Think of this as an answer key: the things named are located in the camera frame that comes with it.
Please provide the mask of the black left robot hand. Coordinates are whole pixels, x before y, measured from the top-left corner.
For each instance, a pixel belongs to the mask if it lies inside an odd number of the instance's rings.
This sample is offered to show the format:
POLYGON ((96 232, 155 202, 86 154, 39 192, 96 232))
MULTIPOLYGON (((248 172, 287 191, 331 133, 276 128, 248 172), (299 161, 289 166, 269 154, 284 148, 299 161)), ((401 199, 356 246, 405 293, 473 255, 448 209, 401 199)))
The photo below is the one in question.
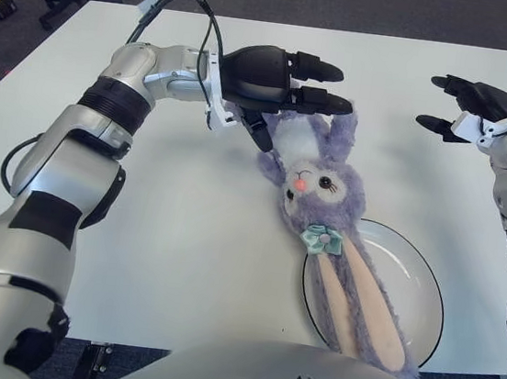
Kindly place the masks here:
POLYGON ((270 45, 244 47, 221 59, 222 97, 239 107, 239 119, 263 152, 273 149, 263 114, 285 110, 303 115, 353 113, 346 99, 312 86, 293 87, 294 79, 338 83, 344 73, 312 54, 287 53, 270 45))

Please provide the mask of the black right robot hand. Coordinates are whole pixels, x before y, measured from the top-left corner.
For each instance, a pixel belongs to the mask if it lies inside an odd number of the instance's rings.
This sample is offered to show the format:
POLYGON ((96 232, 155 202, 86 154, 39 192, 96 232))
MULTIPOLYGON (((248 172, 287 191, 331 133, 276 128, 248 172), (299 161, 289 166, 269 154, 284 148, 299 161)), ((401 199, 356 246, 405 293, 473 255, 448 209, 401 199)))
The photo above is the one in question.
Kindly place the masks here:
MULTIPOLYGON (((455 97, 459 108, 491 122, 507 118, 507 92, 485 83, 472 83, 454 75, 434 76, 432 84, 455 97)), ((444 142, 467 143, 451 131, 452 123, 439 117, 419 115, 418 124, 442 136, 444 142)))

